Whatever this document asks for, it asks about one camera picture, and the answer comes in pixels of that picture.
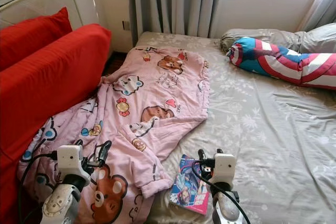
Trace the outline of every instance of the sofa armrest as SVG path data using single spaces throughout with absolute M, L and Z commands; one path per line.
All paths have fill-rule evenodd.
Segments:
M 1 214 L 16 199 L 16 166 L 52 115 L 83 101 L 100 81 L 111 33 L 83 26 L 0 73 Z

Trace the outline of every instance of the gray curtain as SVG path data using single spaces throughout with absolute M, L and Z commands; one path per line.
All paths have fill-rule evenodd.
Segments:
M 302 30 L 310 31 L 329 23 L 336 23 L 336 0 L 315 0 L 311 15 Z
M 144 31 L 213 37 L 219 0 L 130 0 L 133 41 Z

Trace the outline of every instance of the long pillow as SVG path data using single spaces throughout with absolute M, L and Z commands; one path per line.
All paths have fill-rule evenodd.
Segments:
M 0 71 L 72 31 L 68 11 L 63 7 L 51 16 L 40 16 L 0 31 Z
M 336 54 L 299 54 L 244 37 L 234 42 L 227 56 L 234 65 L 247 71 L 300 86 L 336 90 Z

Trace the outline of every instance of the comic book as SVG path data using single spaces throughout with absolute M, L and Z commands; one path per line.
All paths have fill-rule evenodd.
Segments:
M 170 202 L 206 215 L 209 192 L 206 184 L 193 173 L 191 165 L 194 161 L 194 159 L 183 154 L 180 161 L 180 172 L 176 176 L 170 194 Z M 201 174 L 199 164 L 196 164 L 195 168 Z

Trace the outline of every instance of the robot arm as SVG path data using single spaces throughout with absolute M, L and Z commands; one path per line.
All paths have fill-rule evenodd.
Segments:
M 232 191 L 236 158 L 233 155 L 224 154 L 221 149 L 217 149 L 214 158 L 206 159 L 202 149 L 198 151 L 198 155 L 201 161 L 201 176 L 239 202 L 238 192 Z M 242 224 L 243 215 L 237 206 L 215 187 L 210 186 L 210 191 L 213 197 L 214 224 Z
M 71 224 L 75 221 L 80 193 L 89 185 L 93 167 L 102 167 L 105 163 L 110 147 L 111 142 L 106 142 L 93 162 L 83 158 L 81 145 L 62 145 L 57 149 L 62 184 L 44 202 L 41 224 Z

